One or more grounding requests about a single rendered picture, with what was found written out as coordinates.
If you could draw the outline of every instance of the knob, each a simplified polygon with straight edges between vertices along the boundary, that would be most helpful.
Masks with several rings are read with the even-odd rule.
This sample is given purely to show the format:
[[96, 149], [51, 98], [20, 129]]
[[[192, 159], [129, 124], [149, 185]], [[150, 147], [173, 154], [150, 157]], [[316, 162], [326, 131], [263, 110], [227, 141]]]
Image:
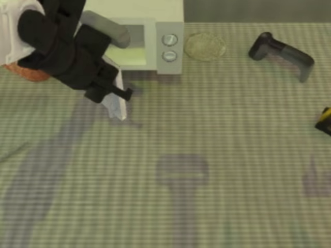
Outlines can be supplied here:
[[166, 62], [174, 62], [177, 59], [177, 53], [174, 51], [164, 52], [162, 57]]
[[175, 35], [164, 35], [162, 42], [164, 45], [171, 47], [177, 44], [178, 38]]

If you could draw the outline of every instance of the white microwave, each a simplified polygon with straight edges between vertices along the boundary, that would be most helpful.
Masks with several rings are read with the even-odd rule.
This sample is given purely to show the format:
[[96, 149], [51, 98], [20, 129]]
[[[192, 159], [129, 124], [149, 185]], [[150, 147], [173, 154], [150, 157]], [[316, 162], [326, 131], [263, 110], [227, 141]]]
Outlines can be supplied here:
[[184, 50], [183, 0], [87, 0], [92, 11], [130, 33], [130, 45], [110, 45], [105, 56], [122, 70], [181, 74]]

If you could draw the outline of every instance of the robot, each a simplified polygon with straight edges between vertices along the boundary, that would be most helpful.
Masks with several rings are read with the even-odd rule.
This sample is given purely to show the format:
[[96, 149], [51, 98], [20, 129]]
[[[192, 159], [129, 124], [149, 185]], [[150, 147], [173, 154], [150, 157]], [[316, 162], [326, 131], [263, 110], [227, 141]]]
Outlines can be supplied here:
[[85, 3], [0, 0], [0, 65], [18, 61], [44, 71], [95, 103], [111, 93], [130, 101], [133, 91], [114, 84], [119, 69], [102, 58], [112, 38], [86, 23], [79, 26]]

